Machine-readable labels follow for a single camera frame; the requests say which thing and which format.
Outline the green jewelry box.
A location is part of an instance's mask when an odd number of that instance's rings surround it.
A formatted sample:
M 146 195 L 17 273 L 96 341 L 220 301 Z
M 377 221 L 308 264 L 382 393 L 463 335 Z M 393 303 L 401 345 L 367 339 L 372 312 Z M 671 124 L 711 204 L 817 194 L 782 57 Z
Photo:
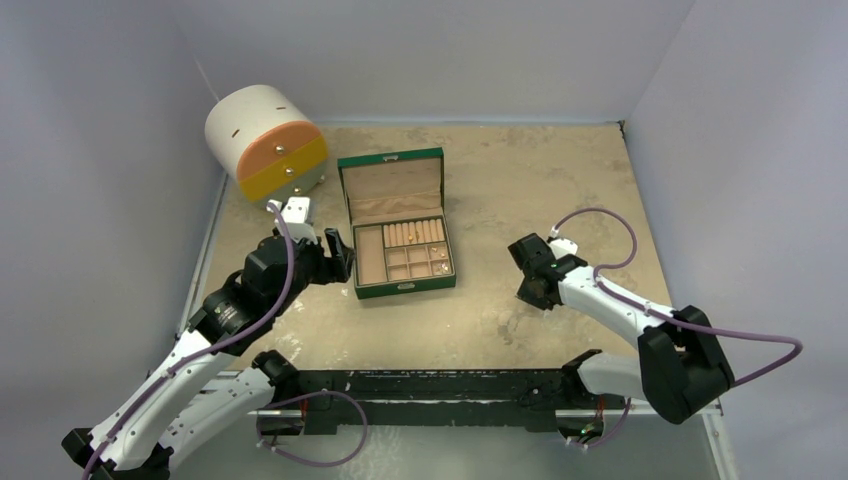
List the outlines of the green jewelry box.
M 351 233 L 357 225 L 438 216 L 445 219 L 448 229 L 445 154 L 441 147 L 344 157 L 337 160 L 337 169 Z M 457 284 L 457 272 L 455 284 L 448 288 L 439 288 L 436 283 L 431 283 L 421 290 L 405 291 L 392 286 L 360 288 L 355 285 L 355 277 L 356 261 L 354 290 L 360 300 L 448 289 Z

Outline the green removable jewelry tray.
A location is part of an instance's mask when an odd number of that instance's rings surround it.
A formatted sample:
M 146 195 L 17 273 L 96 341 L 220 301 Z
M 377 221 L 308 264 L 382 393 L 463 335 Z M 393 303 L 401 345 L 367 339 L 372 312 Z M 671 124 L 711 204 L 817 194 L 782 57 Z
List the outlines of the green removable jewelry tray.
M 355 285 L 369 289 L 399 287 L 402 291 L 455 284 L 456 270 L 449 233 L 442 216 L 352 228 L 356 252 Z

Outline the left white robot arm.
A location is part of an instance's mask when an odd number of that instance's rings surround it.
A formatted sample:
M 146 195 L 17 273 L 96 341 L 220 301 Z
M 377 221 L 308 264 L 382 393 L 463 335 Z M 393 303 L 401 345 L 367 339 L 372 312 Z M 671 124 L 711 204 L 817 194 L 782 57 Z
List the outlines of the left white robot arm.
M 114 413 L 75 428 L 61 445 L 85 479 L 167 479 L 185 458 L 239 417 L 260 408 L 295 406 L 299 414 L 319 388 L 277 351 L 259 353 L 225 387 L 201 389 L 271 330 L 311 285 L 345 283 L 355 254 L 335 228 L 323 238 L 305 226 L 275 229 L 241 269 L 209 294 L 166 359 Z

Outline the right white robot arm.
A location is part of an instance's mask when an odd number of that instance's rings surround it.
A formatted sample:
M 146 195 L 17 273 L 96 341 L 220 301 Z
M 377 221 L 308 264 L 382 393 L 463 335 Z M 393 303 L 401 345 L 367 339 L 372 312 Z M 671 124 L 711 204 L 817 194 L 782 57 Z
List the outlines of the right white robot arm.
M 681 424 L 731 389 L 735 375 L 706 314 L 675 310 L 604 279 L 565 239 L 531 233 L 508 247 L 523 280 L 518 299 L 540 310 L 565 306 L 623 338 L 636 357 L 590 353 L 570 363 L 564 399 L 584 407 L 599 395 L 646 401 L 664 420 Z

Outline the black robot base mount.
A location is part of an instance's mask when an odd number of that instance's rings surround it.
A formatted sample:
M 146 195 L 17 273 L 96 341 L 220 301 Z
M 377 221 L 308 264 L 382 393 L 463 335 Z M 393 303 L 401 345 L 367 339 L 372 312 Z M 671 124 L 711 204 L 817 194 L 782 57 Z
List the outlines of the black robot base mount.
M 307 435 L 340 426 L 515 427 L 597 436 L 623 397 L 580 391 L 570 363 L 559 368 L 306 370 L 258 355 L 271 376 L 269 409 L 300 420 Z

